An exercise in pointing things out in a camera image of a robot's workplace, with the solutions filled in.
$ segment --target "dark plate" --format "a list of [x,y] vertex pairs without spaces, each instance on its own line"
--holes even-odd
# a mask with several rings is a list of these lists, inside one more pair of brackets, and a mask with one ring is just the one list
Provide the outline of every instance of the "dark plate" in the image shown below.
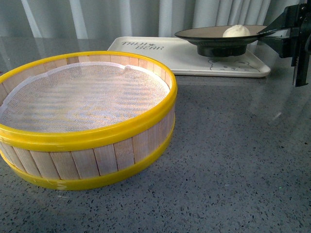
[[266,26],[244,25],[250,36],[223,37],[225,30],[232,26],[195,28],[175,33],[175,36],[185,39],[197,46],[198,54],[206,57],[239,56],[246,52],[246,46],[260,37],[267,35],[257,33]]

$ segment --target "bear logo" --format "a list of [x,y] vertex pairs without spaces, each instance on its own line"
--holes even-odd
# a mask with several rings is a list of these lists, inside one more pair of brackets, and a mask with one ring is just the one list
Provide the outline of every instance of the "bear logo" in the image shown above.
[[232,72],[260,72],[259,70],[250,66],[249,62],[247,61],[209,60],[208,63],[211,64],[209,68],[210,70],[232,71]]

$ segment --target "bamboo slat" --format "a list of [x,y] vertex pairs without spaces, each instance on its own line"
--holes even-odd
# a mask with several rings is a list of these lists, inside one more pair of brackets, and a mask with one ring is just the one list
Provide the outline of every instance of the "bamboo slat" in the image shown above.
[[101,62],[111,62],[110,55],[100,55]]
[[161,77],[161,79],[163,80],[163,81],[165,81],[165,75],[166,75],[166,71],[164,70],[164,69],[161,69],[161,75],[160,75],[160,77]]
[[0,106],[3,104],[4,99],[8,96],[4,86],[0,83]]
[[69,57],[67,58],[67,64],[73,64],[73,63],[78,63],[79,62],[79,57]]
[[43,178],[59,180],[59,174],[49,152],[30,151]]
[[89,62],[89,56],[80,56],[79,62]]
[[121,64],[121,56],[111,55],[111,62]]
[[118,171],[113,145],[94,148],[94,152],[101,176]]
[[159,123],[148,129],[148,148],[149,153],[152,153],[160,145],[160,132],[159,132]]
[[71,153],[81,179],[99,176],[93,149],[76,150]]
[[56,60],[54,61],[56,67],[63,67],[67,65],[67,60],[66,59],[60,59],[60,60]]
[[54,61],[44,63],[43,66],[44,66],[46,72],[49,70],[57,68]]
[[130,65],[132,66],[139,66],[139,61],[138,61],[138,58],[136,57],[130,57]]
[[170,113],[168,113],[159,123],[159,141],[160,143],[164,142],[164,140],[169,135],[169,132],[171,130],[169,126],[169,116]]
[[154,63],[147,61],[147,70],[153,72],[154,71]]
[[89,60],[91,62],[100,62],[101,61],[101,57],[100,57],[100,55],[90,55],[89,56]]
[[173,124],[174,124],[174,118],[175,118],[175,105],[173,106],[173,108],[170,110],[169,112],[169,126],[172,128]]
[[146,158],[149,154],[148,131],[133,136],[133,151],[135,163]]
[[126,66],[130,64],[130,57],[121,56],[121,65]]
[[156,74],[157,76],[161,77],[161,73],[162,73],[162,68],[159,67],[158,65],[154,64],[154,74]]
[[0,151],[1,151],[2,154],[7,158],[7,160],[8,160],[11,164],[14,165],[14,162],[13,162],[13,160],[11,159],[10,154],[8,154],[8,153],[6,152],[6,150],[4,149],[4,147],[3,147],[3,145],[2,145],[1,142],[0,142]]
[[6,93],[10,93],[18,84],[20,84],[22,81],[27,79],[28,77],[33,76],[33,70],[32,69],[26,69],[22,72],[10,77],[7,80],[3,81],[3,86],[6,90]]
[[115,143],[114,148],[119,171],[134,164],[132,138]]
[[169,88],[172,88],[172,78],[168,73],[165,73],[165,82],[169,86]]
[[69,151],[51,152],[51,157],[61,179],[80,179],[72,154]]
[[33,70],[34,75],[43,74],[46,72],[43,64],[32,67],[31,69]]
[[147,69],[147,61],[146,60],[142,60],[142,59],[139,59],[138,60],[138,65],[142,68],[145,68]]
[[19,160],[23,164],[26,172],[33,176],[41,177],[38,167],[36,166],[35,161],[33,157],[31,156],[29,150],[24,150],[24,149],[16,148],[16,147],[14,147],[13,149],[15,150]]
[[25,168],[23,166],[23,164],[21,163],[21,161],[19,160],[15,150],[13,149],[13,147],[5,144],[5,143],[0,143],[2,145],[2,152],[5,153],[4,155],[6,156],[6,158],[10,158],[12,161],[12,164],[14,166],[16,166],[18,169],[25,171]]

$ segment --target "speckled granite surface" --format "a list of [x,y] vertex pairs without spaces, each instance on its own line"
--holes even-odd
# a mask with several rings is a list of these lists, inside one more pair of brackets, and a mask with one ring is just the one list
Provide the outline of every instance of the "speckled granite surface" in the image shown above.
[[[0,37],[0,70],[109,44]],[[252,49],[265,79],[177,77],[170,146],[125,181],[49,190],[1,159],[0,232],[311,232],[311,86],[292,86],[290,59]]]

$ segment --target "white mesh cloth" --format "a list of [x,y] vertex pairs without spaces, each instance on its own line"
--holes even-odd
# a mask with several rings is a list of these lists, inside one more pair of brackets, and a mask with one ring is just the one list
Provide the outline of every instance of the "white mesh cloth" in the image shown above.
[[29,77],[0,107],[0,123],[32,132],[77,132],[136,117],[168,94],[154,73],[108,62],[75,63]]

